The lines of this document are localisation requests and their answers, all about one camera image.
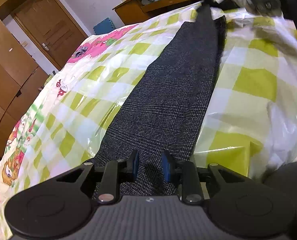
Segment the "screw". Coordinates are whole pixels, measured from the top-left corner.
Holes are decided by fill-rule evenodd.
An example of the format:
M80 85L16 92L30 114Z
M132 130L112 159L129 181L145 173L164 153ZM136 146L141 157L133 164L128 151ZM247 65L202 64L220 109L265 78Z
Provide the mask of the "screw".
M198 194L191 194L186 197L186 200L189 202L199 202L202 200L202 197Z
M112 194L105 193L105 194L99 195L98 199L101 202L109 202L114 199L114 196Z
M146 199L146 201L147 201L147 202L153 202L154 199L153 199L152 197L148 197L148 198Z

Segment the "plaid fabric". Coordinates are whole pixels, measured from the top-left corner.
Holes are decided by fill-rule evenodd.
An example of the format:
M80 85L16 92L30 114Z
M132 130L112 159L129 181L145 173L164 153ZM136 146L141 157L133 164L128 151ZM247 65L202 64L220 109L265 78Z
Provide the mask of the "plaid fabric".
M224 17L213 23L209 6L199 10L196 22L183 23L148 66L109 125L98 153L87 161L101 167L127 159L137 149L137 180L123 183L122 195L173 194L175 186L163 180L162 151L185 160L192 154L214 89L226 28Z
M18 180L0 202L0 239L11 232L3 214L7 200L94 157L126 98L173 39L196 4L136 26L94 61L66 65L59 76L75 80L62 98L49 84L44 121L23 158ZM221 71L204 117L192 160L218 162L251 177L297 156L297 31L280 18L256 17L244 9L212 9L226 16L228 33Z

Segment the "green and white checkered cover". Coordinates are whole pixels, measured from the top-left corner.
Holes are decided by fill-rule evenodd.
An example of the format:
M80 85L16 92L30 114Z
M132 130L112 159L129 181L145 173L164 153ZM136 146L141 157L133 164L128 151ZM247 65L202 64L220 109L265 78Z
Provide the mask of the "green and white checkered cover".
M45 116L27 147L18 180L0 204L0 239L11 232L3 208L9 197L93 157L116 113L146 68L197 4L139 24L92 64L67 65L36 100ZM297 156L297 31L283 19L256 17L244 9L222 12L228 33L221 70L192 159L220 163L260 176ZM75 81L60 100L51 89L59 77Z

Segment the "bed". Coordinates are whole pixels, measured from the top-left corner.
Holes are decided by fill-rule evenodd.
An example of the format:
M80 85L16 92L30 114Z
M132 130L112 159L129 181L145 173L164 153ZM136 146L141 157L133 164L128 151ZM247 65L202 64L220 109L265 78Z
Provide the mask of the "bed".
M198 3L87 38L18 121L0 161L0 239L14 194L94 157L146 68ZM191 160L253 179L297 160L297 30L283 18L223 12L227 36L215 90Z

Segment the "door frame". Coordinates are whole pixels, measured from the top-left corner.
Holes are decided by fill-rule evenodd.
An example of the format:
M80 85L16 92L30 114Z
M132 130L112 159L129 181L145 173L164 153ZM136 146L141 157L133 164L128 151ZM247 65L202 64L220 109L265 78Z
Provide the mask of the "door frame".
M65 8L65 6L61 3L60 0L55 0L56 3L60 6L60 8L64 11L64 13L68 16L68 18L74 23L74 25L77 27L77 29L82 33L82 35L85 38L88 38L87 34L81 26L76 22L76 20L73 18L73 16L69 13L69 11ZM10 15L13 17L15 22L19 25L19 27L24 31L24 33L30 38L30 40L36 45L36 47L44 54L44 56L58 69L61 70L62 67L48 54L43 46L37 41L37 39L31 34L31 32L25 27L25 25L22 23L22 21L16 16L16 11L21 7L20 5L18 8L16 8Z

